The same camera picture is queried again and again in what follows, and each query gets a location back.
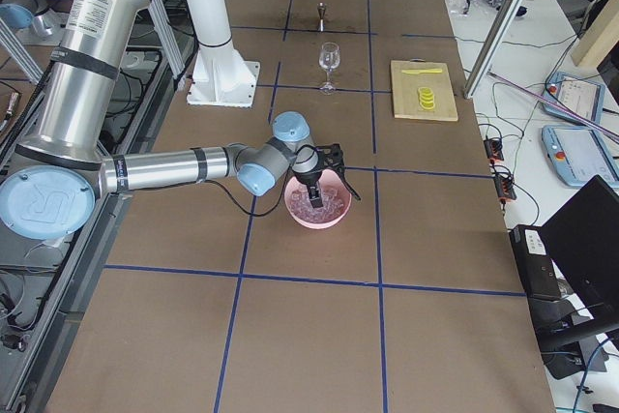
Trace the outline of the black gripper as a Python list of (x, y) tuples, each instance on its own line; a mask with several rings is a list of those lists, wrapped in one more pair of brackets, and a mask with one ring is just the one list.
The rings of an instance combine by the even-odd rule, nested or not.
[(296, 180), (307, 187), (309, 203), (313, 209), (323, 207), (321, 189), (318, 183), (324, 169), (324, 162), (322, 161), (318, 161), (313, 168), (306, 171), (293, 169)]

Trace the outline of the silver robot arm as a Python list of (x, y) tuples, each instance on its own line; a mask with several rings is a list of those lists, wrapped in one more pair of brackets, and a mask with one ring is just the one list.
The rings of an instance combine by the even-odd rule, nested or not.
[[(185, 0), (192, 20), (193, 105), (251, 106), (260, 66), (235, 48), (224, 0)], [(50, 57), (43, 108), (15, 144), (1, 185), (1, 221), (29, 239), (76, 232), (108, 194), (212, 183), (233, 177), (252, 195), (268, 192), (286, 173), (321, 203), (323, 151), (298, 112), (279, 115), (260, 147), (243, 143), (130, 154), (130, 131), (142, 99), (115, 103), (122, 62), (136, 16), (147, 11), (168, 47), (176, 45), (159, 0), (73, 0), (60, 44)]]

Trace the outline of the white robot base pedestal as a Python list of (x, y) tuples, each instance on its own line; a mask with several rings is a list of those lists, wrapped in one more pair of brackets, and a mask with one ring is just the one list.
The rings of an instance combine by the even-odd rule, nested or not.
[(188, 103), (252, 106), (260, 64), (235, 48), (225, 0), (187, 0), (198, 52)]

